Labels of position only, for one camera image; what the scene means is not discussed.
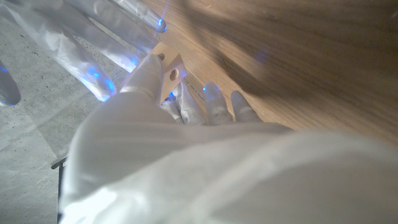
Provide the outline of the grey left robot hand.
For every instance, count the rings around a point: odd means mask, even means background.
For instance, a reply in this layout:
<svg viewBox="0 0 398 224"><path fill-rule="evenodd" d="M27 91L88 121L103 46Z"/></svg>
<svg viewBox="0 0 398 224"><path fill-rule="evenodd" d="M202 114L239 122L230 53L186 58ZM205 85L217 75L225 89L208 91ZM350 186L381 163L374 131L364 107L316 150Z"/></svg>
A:
<svg viewBox="0 0 398 224"><path fill-rule="evenodd" d="M79 126L62 223L396 223L397 149L325 129L261 121L240 92L229 113L205 87L178 124L158 101L164 67L147 56Z"/></svg>

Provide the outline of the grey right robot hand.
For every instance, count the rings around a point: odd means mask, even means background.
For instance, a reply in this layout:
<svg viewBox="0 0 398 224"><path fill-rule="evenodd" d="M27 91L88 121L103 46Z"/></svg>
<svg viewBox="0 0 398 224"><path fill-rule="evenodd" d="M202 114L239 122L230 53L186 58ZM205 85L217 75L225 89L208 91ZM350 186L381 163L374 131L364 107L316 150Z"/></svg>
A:
<svg viewBox="0 0 398 224"><path fill-rule="evenodd" d="M131 72L139 63L137 54L101 28L145 54L158 43L155 34L167 30L163 17L143 2L131 0L1 1L1 17L20 27L48 57L102 102L116 93L116 87L77 40L87 41Z"/></svg>

